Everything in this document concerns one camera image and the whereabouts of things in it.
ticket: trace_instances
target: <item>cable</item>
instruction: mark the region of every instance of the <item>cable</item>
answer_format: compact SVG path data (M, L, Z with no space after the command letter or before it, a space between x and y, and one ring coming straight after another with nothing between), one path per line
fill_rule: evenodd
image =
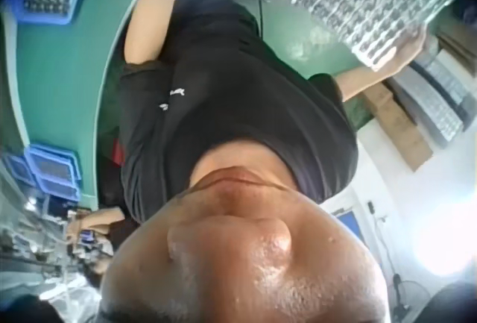
M379 241L381 241L382 246L386 250L386 257L388 258L389 266L391 266L391 271L393 272L393 276L394 276L396 274L396 269L394 268L393 260L391 259L391 254L389 253L388 245L386 245L386 242L384 238L382 237L381 228L379 227L378 220L376 220L375 216L373 216L373 220L374 220L374 228L376 230L376 236L378 237Z
M431 295L430 291L427 288L425 288L424 285L422 285L421 283L419 283L415 280L403 280L401 282L401 284L403 284L403 283L411 283L411 284L414 284L414 285L420 287L427 294L427 297L428 297L429 300L432 298L432 295Z
M263 40L263 6L262 0L259 0L259 16L260 16L260 38Z

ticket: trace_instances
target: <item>light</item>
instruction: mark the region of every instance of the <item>light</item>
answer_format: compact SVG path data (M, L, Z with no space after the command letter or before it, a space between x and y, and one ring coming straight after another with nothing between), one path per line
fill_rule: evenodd
M66 289L74 289L74 288L79 288L81 286L84 286L86 284L86 278L83 275L78 275L74 280L72 280L68 285L65 284L58 284L56 287L53 289L50 289L49 291L43 292L40 294L40 300L41 301L47 301L50 300L57 295L60 295L66 291Z
M96 289L93 291L92 296L96 302L99 302L101 300L101 295L98 293Z
M435 275L462 271L477 254L477 200L443 205L424 220L414 241L417 259Z
M27 201L25 202L25 210L35 212L37 211L37 207L35 204L32 204L31 201Z

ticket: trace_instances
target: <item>blue crate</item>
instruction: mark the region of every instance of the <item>blue crate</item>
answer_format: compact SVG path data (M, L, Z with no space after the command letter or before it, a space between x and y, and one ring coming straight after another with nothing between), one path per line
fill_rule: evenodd
M5 154L4 156L7 168L10 174L17 180L20 180L32 187L37 187L34 176L24 157L18 155Z
M78 186L61 184L40 176L37 176L37 182L40 189L46 194L65 198L74 202L78 202L81 199L81 191Z
M72 21L78 7L78 0L68 0L67 5L69 6L69 9L65 14L33 12L25 9L24 2L25 0L7 0L7 3L11 6L12 12L18 22L68 25Z
M76 154L71 151L71 150L66 150L66 149L60 149L60 148L55 148L50 145L43 145L43 144L31 144L30 148L35 148L41 151L44 151L45 153L53 154L53 155L58 155L64 159L70 160L72 165L73 165L73 170L74 170L74 176L76 181L81 180L81 170L80 170L80 165L78 163L78 159L76 158Z
M31 146L25 149L25 159L37 178L71 187L77 186L75 168L71 160Z

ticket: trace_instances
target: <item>green table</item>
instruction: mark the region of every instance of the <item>green table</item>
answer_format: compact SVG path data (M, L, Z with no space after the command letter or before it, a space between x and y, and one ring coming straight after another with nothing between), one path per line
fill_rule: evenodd
M97 207L96 141L107 68L135 0L83 0L72 24L20 24L17 72L20 104L31 142L78 153L82 204ZM237 0L255 16L258 0ZM343 45L318 46L319 27L305 11L263 4L264 38L280 58L308 77L358 64Z
M31 142L74 150L84 201L96 197L96 128L102 84L133 0L83 0L66 26L20 24L17 72Z

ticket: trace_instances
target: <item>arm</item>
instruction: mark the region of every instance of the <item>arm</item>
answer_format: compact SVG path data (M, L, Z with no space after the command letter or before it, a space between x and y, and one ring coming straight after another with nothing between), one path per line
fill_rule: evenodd
M90 228L98 225L110 225L113 222L124 220L124 214L119 207L112 209L103 209L95 211L84 217L82 221L82 228Z
M156 60L164 45L174 0L138 0L124 44L126 63Z
M98 210L82 219L70 222L66 228L66 235L68 239L76 240L82 230L92 229L95 226L111 225L113 222L121 220L124 220L124 214L119 207Z
M421 52L425 38L426 32L421 31L417 37L404 45L394 58L378 72L363 66L337 75L335 80L340 88L343 101L347 101L368 87L398 73Z

